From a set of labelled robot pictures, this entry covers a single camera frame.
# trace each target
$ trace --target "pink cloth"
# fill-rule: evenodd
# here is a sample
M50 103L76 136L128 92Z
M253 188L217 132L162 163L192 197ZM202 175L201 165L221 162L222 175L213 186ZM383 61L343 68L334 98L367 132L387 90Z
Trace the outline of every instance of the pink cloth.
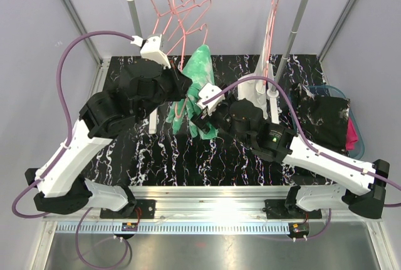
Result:
M355 149L355 144L358 141L357 131L352 123L351 118L348 119L348 128L345 137L345 148L347 150Z

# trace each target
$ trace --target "black marble tabletop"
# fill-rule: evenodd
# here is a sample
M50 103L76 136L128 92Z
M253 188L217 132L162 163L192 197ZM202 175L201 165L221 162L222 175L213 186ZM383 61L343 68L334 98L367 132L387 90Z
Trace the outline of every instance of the black marble tabletop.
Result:
M113 57L104 89L118 83L121 67L136 57ZM212 56L215 82L230 84L252 73L258 55ZM272 56L276 70L280 56ZM280 85L286 91L293 83L325 83L316 55L291 55ZM119 135L86 166L85 177L102 184L115 185L310 185L326 179L305 169L269 163L227 135L214 140L191 138L184 120L181 131L173 135L165 119L170 103L159 108L157 134L148 134L148 120ZM288 110L280 114L282 125L292 127Z

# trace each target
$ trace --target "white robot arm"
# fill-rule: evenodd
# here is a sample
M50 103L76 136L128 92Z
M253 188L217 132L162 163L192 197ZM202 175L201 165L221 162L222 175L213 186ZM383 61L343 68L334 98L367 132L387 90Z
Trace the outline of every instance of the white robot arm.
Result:
M80 111L73 129L73 138L57 164L41 179L41 174L65 148L62 143L53 157L40 169L28 169L29 184L37 184L35 196L40 211L70 214L83 207L106 208L128 217L135 208L135 198L126 186L107 186L85 179L80 173L85 165L121 132L150 115L155 131L156 108L165 101L185 98L191 79L169 64L161 51L161 35L147 40L134 37L141 46L142 58L122 71L120 84L114 90L94 94ZM299 166L327 177L337 184L292 187L285 202L290 214L302 214L316 209L344 209L372 219L382 215L385 183L367 172L388 177L389 164L377 160L373 164L353 160L312 144L314 153L294 131L263 118L261 109L250 101L237 101L233 96L220 96L208 104L204 100L219 93L217 86L207 84L200 92L200 115L191 118L207 133L208 125L219 128L249 147L263 160ZM326 153L343 164L321 156ZM346 165L364 169L358 173Z
M80 111L73 127L71 143L65 142L40 169L28 169L28 184L40 180L34 201L44 212L70 214L83 207L101 207L129 216L135 198L124 185L97 184L81 175L85 165L121 132L150 117L150 132L155 132L157 107L165 101L185 98L192 80L171 66L162 52L162 35L144 40L138 36L131 42L141 47L141 59L122 69L120 84L113 90L94 94ZM64 154L42 179L43 172L57 157Z

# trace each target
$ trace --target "table surface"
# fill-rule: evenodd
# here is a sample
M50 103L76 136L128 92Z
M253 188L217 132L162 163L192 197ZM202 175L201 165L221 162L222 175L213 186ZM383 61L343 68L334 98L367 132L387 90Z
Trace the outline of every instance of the table surface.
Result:
M313 223L311 234L323 227ZM87 261L101 267L112 266L124 252L118 241L109 240L98 247L93 245L109 237L106 234L81 234L81 252ZM127 270L153 269L380 269L362 222L332 223L324 235L312 241L292 243L284 236L173 236L137 235L129 239L132 258L123 263ZM84 270L74 245L74 234L56 234L51 246L47 270Z
M215 82L230 84L252 73L258 55L212 56ZM274 70L279 56L272 55ZM121 68L133 63L135 57L113 57L104 89L118 83ZM288 91L293 83L322 85L323 72L316 55L291 55L281 86ZM85 168L83 174L95 182L107 185L125 184L210 186L210 185L298 185L325 184L326 179L311 172L262 161L228 135L215 140L191 138L187 120L181 131L173 135L165 119L170 104L159 108L157 134L148 134L147 120L119 135ZM280 116L282 125L292 127L288 111Z

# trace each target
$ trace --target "green cloth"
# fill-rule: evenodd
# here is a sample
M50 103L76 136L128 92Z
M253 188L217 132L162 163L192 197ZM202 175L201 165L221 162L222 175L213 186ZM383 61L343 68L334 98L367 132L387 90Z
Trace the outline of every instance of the green cloth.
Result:
M167 123L172 123L173 134L176 134L180 130L183 118L186 116L192 137L200 135L200 138L203 140L216 138L218 131L212 125L208 124L211 130L209 133L204 133L190 121L194 115L199 115L202 111L196 105L196 102L199 100L200 90L206 85L206 83L212 83L214 85L211 52L207 45L203 44L194 52L194 54L189 58L182 73L192 79L192 85L189 87L187 92L188 99L184 107L185 110L183 111L182 116L177 118L175 116L175 105L178 104L177 114L180 115L185 100L172 104L170 113L166 119Z

